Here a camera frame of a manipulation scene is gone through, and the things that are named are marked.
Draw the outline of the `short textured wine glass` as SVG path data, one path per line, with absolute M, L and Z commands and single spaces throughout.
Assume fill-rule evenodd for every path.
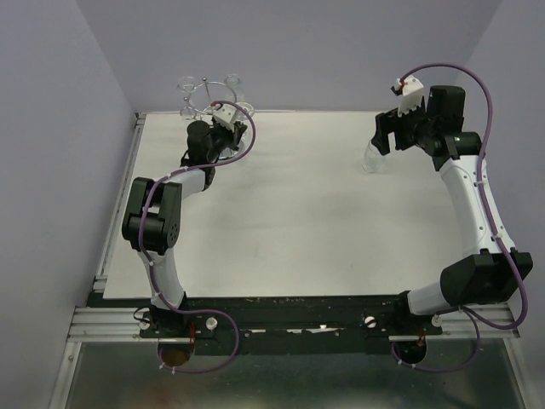
M 363 156 L 363 170 L 367 173 L 375 174 L 381 172 L 384 165 L 385 157 L 381 155 L 378 148 L 372 143 L 372 141 L 369 141 Z

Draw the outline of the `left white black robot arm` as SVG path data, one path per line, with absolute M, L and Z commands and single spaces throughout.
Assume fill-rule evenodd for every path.
M 180 167 L 155 181 L 136 177 L 131 184 L 122 221 L 122 236 L 142 260 L 155 308 L 165 309 L 160 327 L 178 337 L 188 328 L 189 317 L 179 307 L 186 293 L 178 278 L 174 247 L 181 232 L 182 201 L 207 190 L 219 162 L 233 159 L 241 150 L 248 129 L 240 121 L 228 129 L 213 120 L 198 120 L 186 128 L 186 151 Z

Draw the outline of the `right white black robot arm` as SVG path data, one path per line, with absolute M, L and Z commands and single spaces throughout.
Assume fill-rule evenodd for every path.
M 502 224 L 479 155 L 481 137 L 463 130 L 465 91 L 434 85 L 426 89 L 414 77 L 393 87 L 397 107 L 376 115 L 376 132 L 364 168 L 376 172 L 392 150 L 419 147 L 433 161 L 447 187 L 462 236 L 462 259 L 441 272 L 437 282 L 409 291 L 407 304 L 392 312 L 393 327 L 404 334 L 431 315 L 468 304 L 506 302 L 531 271 L 533 261 L 520 252 Z

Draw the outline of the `tall stemmed wine glass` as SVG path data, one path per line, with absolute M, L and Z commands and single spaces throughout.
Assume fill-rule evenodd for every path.
M 249 118 L 255 113 L 254 107 L 248 102 L 239 102 L 239 109 L 235 110 L 234 133 L 237 142 L 237 148 L 241 148 L 244 143 L 244 135 L 250 128 Z

